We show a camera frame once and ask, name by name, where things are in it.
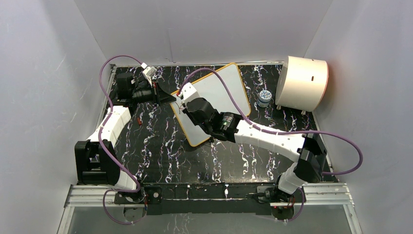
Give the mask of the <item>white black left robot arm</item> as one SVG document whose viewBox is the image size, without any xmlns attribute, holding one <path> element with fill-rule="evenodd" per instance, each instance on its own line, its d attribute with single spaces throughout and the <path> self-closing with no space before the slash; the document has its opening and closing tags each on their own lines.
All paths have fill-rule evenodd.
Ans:
<svg viewBox="0 0 413 234">
<path fill-rule="evenodd" d="M 115 76 L 115 90 L 110 99 L 112 105 L 95 132 L 87 140 L 75 144 L 78 182 L 127 191 L 127 197 L 139 203 L 145 198 L 145 189 L 140 186 L 136 176 L 120 166 L 114 150 L 116 142 L 138 104 L 159 106 L 176 99 L 162 90 L 158 82 L 150 83 L 146 78 L 135 78 L 131 72 Z"/>
</svg>

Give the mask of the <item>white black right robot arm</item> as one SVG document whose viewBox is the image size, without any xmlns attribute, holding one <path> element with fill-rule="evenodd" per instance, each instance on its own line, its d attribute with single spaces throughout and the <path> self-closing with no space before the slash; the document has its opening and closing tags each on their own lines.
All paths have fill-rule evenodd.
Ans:
<svg viewBox="0 0 413 234">
<path fill-rule="evenodd" d="M 185 101 L 184 113 L 195 126 L 220 141 L 250 144 L 279 153 L 293 163 L 276 182 L 275 198 L 288 201 L 305 183 L 319 183 L 325 164 L 326 150 L 318 134 L 293 134 L 248 120 L 239 114 L 218 112 L 202 97 Z"/>
</svg>

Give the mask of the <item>yellow framed whiteboard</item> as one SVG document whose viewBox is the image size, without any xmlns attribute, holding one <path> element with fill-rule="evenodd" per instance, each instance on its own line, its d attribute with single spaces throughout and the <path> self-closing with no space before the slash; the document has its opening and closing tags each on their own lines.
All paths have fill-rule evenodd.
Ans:
<svg viewBox="0 0 413 234">
<path fill-rule="evenodd" d="M 198 91 L 200 97 L 205 98 L 218 112 L 232 112 L 239 114 L 231 99 L 248 116 L 251 113 L 251 104 L 246 92 L 244 80 L 237 64 L 230 63 L 216 70 L 220 78 L 211 71 L 196 72 L 189 82 Z M 197 147 L 207 141 L 210 136 L 195 126 L 189 117 L 183 113 L 182 101 L 177 96 L 177 91 L 171 93 L 176 101 L 170 106 L 179 122 L 179 125 L 191 147 Z"/>
</svg>

